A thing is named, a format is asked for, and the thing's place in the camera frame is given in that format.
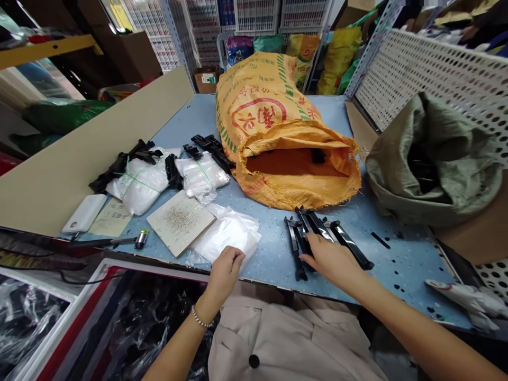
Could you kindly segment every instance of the speckled table surface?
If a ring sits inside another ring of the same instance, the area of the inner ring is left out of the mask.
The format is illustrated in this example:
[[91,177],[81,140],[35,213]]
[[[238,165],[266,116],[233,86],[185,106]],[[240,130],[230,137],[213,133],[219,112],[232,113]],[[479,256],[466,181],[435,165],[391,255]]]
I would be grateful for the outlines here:
[[[351,136],[351,128],[346,115],[344,97],[311,96],[310,100],[321,112],[325,124],[343,135]],[[196,134],[203,136],[216,134],[214,95],[196,94],[187,105],[169,120],[153,137],[156,145],[173,148],[191,143]],[[297,282],[295,265],[289,249],[289,237],[284,224],[284,216],[296,214],[288,211],[267,208],[248,198],[239,185],[232,181],[218,191],[216,203],[230,206],[237,212],[249,214],[260,221],[262,234],[256,253],[241,273],[241,278],[267,285],[291,289],[301,293],[339,301],[356,303],[351,297],[331,285],[318,273],[309,274],[307,282]],[[150,229],[146,217],[175,195],[175,190],[166,190],[152,208],[141,217],[134,217],[124,229],[121,238],[131,237],[141,229]],[[424,281],[434,279],[440,282],[453,282],[447,272],[438,250],[428,238],[425,227],[401,226],[399,221],[381,217],[376,210],[373,196],[365,185],[346,206],[330,207],[320,210],[330,221],[340,220],[358,247],[375,266],[370,274],[377,278],[391,292],[405,300],[422,313],[470,329],[468,317],[463,310],[445,297],[428,288]],[[386,240],[390,249],[381,245],[371,233],[375,232]],[[84,233],[78,240],[99,239],[101,236]],[[145,248],[136,251],[133,245],[122,245],[116,251],[143,255],[153,259],[186,265],[188,254],[175,258],[156,234],[150,234]],[[209,270],[210,264],[194,265],[198,269]]]

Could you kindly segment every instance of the white power bank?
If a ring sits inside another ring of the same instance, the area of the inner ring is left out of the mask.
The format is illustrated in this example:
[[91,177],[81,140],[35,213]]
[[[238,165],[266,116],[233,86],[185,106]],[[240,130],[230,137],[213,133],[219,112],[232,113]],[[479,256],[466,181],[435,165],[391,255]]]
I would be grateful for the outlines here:
[[103,194],[86,196],[63,227],[62,232],[78,233],[88,231],[106,200],[107,196]]

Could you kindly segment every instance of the beige coat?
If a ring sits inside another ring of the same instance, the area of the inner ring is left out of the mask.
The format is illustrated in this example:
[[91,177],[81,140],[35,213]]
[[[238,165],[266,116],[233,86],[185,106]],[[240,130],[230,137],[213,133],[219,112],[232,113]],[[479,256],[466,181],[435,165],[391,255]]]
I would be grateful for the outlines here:
[[256,286],[239,283],[224,304],[208,359],[211,381],[387,380],[345,305],[296,296],[290,309],[267,303],[281,303],[278,293],[255,294]]

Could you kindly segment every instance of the yellow woven sack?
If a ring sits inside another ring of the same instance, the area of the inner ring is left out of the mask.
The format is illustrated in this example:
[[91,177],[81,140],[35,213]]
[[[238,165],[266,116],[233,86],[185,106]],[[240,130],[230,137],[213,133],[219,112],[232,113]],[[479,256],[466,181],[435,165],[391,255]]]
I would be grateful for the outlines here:
[[[256,201],[280,209],[336,205],[361,185],[353,138],[327,128],[293,81],[295,58],[257,52],[217,85],[217,130],[233,176]],[[325,153],[314,164],[312,150]]]
[[361,44],[361,28],[337,29],[328,45],[324,60],[324,70],[317,83],[317,93],[334,95],[342,76],[351,66],[351,62]]

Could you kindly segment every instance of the yellow shelf beam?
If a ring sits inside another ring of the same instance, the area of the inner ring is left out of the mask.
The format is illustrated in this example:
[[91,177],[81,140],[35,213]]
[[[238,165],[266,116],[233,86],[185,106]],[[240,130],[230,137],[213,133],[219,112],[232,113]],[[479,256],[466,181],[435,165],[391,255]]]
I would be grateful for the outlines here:
[[94,48],[98,55],[104,54],[94,38],[90,34],[85,34],[2,50],[0,51],[0,70],[86,48]]

